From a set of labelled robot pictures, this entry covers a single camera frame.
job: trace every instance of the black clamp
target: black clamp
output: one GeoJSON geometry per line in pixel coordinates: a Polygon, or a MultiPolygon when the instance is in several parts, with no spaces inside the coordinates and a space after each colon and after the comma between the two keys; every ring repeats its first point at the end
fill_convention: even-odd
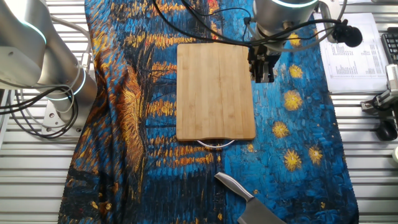
{"type": "Polygon", "coordinates": [[[250,64],[250,72],[252,79],[256,83],[272,83],[274,82],[274,66],[279,60],[280,54],[267,55],[267,47],[260,45],[258,47],[250,47],[248,61],[250,64]]]}

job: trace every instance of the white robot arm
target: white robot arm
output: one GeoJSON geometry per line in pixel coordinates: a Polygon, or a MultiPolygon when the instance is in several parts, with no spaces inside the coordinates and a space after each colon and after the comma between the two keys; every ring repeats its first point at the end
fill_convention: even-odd
{"type": "MultiPolygon", "coordinates": [[[[55,31],[45,1],[0,0],[0,30],[0,88],[68,85],[79,105],[75,125],[82,127],[96,97],[96,84],[55,31]]],[[[87,64],[90,52],[83,58],[87,64]]],[[[70,107],[63,94],[49,100],[57,111],[70,107]]],[[[70,118],[70,113],[58,115],[64,121],[70,118]]]]}

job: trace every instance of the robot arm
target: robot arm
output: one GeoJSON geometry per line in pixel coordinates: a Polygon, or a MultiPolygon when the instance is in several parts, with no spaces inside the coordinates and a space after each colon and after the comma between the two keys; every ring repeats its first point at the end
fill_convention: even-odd
{"type": "MultiPolygon", "coordinates": [[[[261,40],[307,22],[317,6],[319,6],[324,19],[341,20],[346,4],[340,8],[337,0],[254,0],[253,12],[256,30],[252,32],[252,39],[261,40]]],[[[345,42],[348,46],[355,47],[362,41],[360,31],[355,27],[347,26],[346,23],[336,26],[332,23],[325,23],[325,28],[333,28],[326,33],[330,42],[345,42]]],[[[289,35],[290,32],[280,37],[286,38],[289,35]]],[[[301,49],[284,49],[285,41],[271,42],[250,48],[248,60],[252,79],[257,83],[273,82],[272,69],[281,52],[304,50],[318,44],[323,39],[301,49]]]]}
{"type": "MultiPolygon", "coordinates": [[[[19,86],[68,85],[79,104],[82,126],[96,96],[96,84],[88,71],[57,34],[44,0],[0,0],[0,88],[19,86]]],[[[90,61],[90,54],[83,54],[90,61]]],[[[48,88],[38,88],[40,92],[48,88]]],[[[65,111],[70,101],[65,95],[51,95],[57,111],[65,111]]],[[[66,121],[69,113],[59,113],[66,121]]]]}

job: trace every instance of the knife handle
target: knife handle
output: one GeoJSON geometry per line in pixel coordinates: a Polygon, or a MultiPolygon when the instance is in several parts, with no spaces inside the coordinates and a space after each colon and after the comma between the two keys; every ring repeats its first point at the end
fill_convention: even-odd
{"type": "Polygon", "coordinates": [[[214,175],[214,177],[227,186],[227,188],[231,189],[233,192],[244,198],[246,202],[253,198],[253,195],[251,195],[238,181],[236,181],[230,175],[224,174],[223,172],[218,172],[216,175],[214,175]]]}

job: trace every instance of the paper sheet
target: paper sheet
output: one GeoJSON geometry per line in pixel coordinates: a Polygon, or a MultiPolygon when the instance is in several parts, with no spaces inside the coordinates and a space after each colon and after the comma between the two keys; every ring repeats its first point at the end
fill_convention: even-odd
{"type": "MultiPolygon", "coordinates": [[[[319,19],[321,15],[315,14],[314,17],[319,19]]],[[[320,42],[329,91],[337,93],[386,90],[387,57],[373,15],[345,14],[344,19],[348,20],[348,25],[361,31],[363,42],[357,47],[348,47],[344,43],[332,44],[327,39],[320,42]]],[[[323,24],[317,24],[317,30],[323,29],[323,24]]]]}

